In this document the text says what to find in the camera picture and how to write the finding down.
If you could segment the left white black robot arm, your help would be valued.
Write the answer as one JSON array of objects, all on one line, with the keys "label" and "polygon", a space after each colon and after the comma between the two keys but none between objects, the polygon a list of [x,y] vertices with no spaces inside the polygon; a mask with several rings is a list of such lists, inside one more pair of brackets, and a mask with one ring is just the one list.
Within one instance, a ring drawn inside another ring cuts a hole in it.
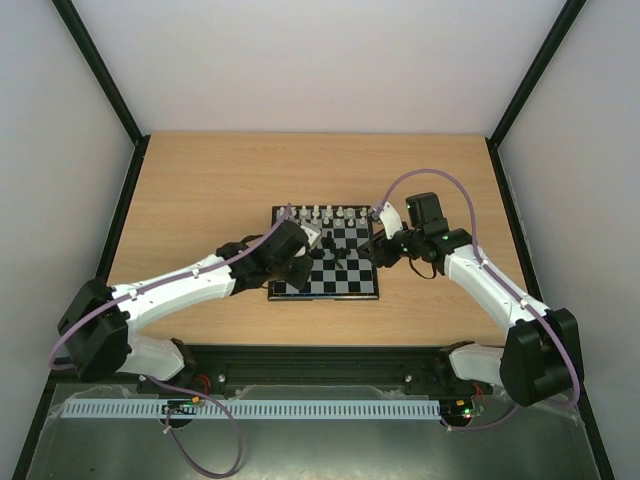
[{"label": "left white black robot arm", "polygon": [[55,347],[66,350],[68,368],[84,382],[116,373],[173,380],[193,366],[186,347],[177,339],[144,336],[142,329],[192,305],[270,281],[303,287],[313,267],[310,252],[321,236],[308,222],[279,220],[264,235],[228,242],[192,265],[155,278],[115,286],[91,279],[60,320]]}]

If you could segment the black grey chess board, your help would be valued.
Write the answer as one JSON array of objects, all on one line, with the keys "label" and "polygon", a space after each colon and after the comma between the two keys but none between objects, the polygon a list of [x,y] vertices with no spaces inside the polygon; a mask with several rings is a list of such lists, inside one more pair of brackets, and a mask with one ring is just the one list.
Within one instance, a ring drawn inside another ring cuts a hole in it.
[{"label": "black grey chess board", "polygon": [[304,286],[296,289],[284,281],[271,281],[270,301],[377,300],[380,296],[376,267],[358,248],[373,235],[368,205],[293,205],[289,219],[306,222],[322,231],[313,248],[313,266]]}]

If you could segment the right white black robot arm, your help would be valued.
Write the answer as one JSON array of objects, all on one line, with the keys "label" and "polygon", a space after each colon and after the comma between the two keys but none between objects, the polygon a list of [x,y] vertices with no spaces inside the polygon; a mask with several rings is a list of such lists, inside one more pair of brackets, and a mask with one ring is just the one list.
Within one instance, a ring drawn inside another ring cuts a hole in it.
[{"label": "right white black robot arm", "polygon": [[390,203],[371,209],[380,231],[360,252],[378,268],[400,259],[422,260],[435,275],[460,286],[503,330],[501,347],[462,342],[450,346],[436,367],[436,379],[455,392],[469,381],[502,387],[528,407],[567,390],[578,394],[583,375],[577,321],[566,309],[552,310],[519,288],[464,229],[450,229],[434,193],[405,201],[404,222]]}]

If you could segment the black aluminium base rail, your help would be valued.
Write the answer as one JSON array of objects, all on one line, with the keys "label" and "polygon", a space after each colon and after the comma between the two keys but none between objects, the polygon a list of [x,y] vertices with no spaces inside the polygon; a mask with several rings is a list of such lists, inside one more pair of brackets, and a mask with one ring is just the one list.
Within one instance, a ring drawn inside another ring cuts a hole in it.
[{"label": "black aluminium base rail", "polygon": [[470,341],[437,347],[242,347],[184,345],[184,367],[154,384],[141,368],[111,366],[86,374],[67,356],[50,367],[60,376],[85,383],[136,382],[140,393],[165,396],[171,388],[230,396],[249,385],[373,386],[399,388],[436,399],[465,397],[475,386],[503,387],[518,404],[532,405],[558,393],[581,391],[581,351],[563,351],[546,341],[516,340],[504,347]]}]

